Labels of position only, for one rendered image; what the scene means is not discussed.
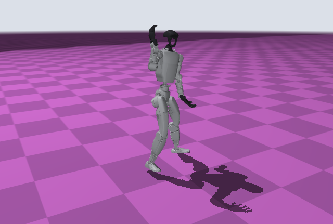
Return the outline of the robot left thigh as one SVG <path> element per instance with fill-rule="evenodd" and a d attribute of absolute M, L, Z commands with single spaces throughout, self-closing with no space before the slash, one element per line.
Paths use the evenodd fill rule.
<path fill-rule="evenodd" d="M 180 122 L 180 112 L 179 107 L 177 105 L 177 102 L 174 97 L 170 96 L 168 102 L 168 112 L 170 114 L 170 117 L 172 119 L 172 122 L 168 124 L 168 129 L 171 132 L 175 132 L 178 128 L 179 122 Z"/>

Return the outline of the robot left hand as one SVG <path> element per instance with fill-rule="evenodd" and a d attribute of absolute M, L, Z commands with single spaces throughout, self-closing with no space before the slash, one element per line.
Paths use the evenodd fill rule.
<path fill-rule="evenodd" d="M 187 105 L 189 105 L 191 108 L 194 108 L 196 104 L 191 104 L 192 101 L 188 101 L 185 96 L 180 95 L 181 100 L 183 100 Z"/>

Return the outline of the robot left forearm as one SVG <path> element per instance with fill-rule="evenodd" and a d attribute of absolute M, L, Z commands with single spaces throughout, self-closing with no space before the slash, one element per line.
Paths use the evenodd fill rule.
<path fill-rule="evenodd" d="M 176 88 L 177 88 L 177 92 L 178 92 L 178 97 L 180 98 L 180 95 L 183 95 L 184 96 L 184 91 L 183 91 L 183 86 L 182 86 L 182 80 L 180 81 L 177 81 L 175 80 L 175 85 L 176 85 Z"/>

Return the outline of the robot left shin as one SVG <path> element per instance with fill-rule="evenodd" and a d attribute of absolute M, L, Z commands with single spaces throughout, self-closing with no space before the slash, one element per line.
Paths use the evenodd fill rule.
<path fill-rule="evenodd" d="M 177 145 L 179 146 L 179 139 L 180 139 L 179 125 L 178 125 L 178 128 L 177 128 L 177 130 L 175 132 L 171 132 L 170 131 L 170 135 L 171 135 L 171 140 L 174 143 L 175 150 L 178 150 L 179 147 L 177 147 Z"/>

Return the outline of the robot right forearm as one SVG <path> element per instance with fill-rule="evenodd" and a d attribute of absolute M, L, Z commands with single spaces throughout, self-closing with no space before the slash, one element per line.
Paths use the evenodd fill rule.
<path fill-rule="evenodd" d="M 150 62 L 157 62 L 157 56 L 158 56 L 158 52 L 159 52 L 158 45 L 155 46 L 153 42 L 150 44 L 150 47 L 151 47 L 151 54 L 150 54 L 150 58 L 149 58 L 148 69 L 149 69 Z"/>

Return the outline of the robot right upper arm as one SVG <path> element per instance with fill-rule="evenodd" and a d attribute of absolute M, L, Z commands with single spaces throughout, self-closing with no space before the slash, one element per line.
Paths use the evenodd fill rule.
<path fill-rule="evenodd" d="M 162 51 L 159 50 L 158 56 L 157 56 L 157 62 L 150 62 L 150 64 L 149 64 L 149 70 L 150 71 L 156 71 L 157 70 L 159 59 L 161 59 L 162 57 L 163 57 Z"/>

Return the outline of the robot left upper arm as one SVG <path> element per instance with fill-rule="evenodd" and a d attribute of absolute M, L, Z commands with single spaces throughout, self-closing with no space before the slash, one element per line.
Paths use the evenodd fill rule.
<path fill-rule="evenodd" d="M 179 54 L 178 68 L 177 68 L 177 73 L 176 73 L 176 77 L 175 77 L 175 79 L 177 81 L 180 81 L 182 79 L 182 75 L 180 74 L 180 70 L 181 70 L 181 67 L 182 67 L 183 59 L 184 59 L 183 55 Z"/>

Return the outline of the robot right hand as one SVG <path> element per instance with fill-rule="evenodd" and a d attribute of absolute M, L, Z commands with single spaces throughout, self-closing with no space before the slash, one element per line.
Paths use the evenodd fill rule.
<path fill-rule="evenodd" d="M 157 43 L 157 40 L 155 39 L 155 27 L 157 27 L 157 25 L 154 25 L 152 26 L 150 29 L 149 29 L 149 38 L 150 38 L 150 43 L 154 43 L 155 46 L 158 45 Z"/>

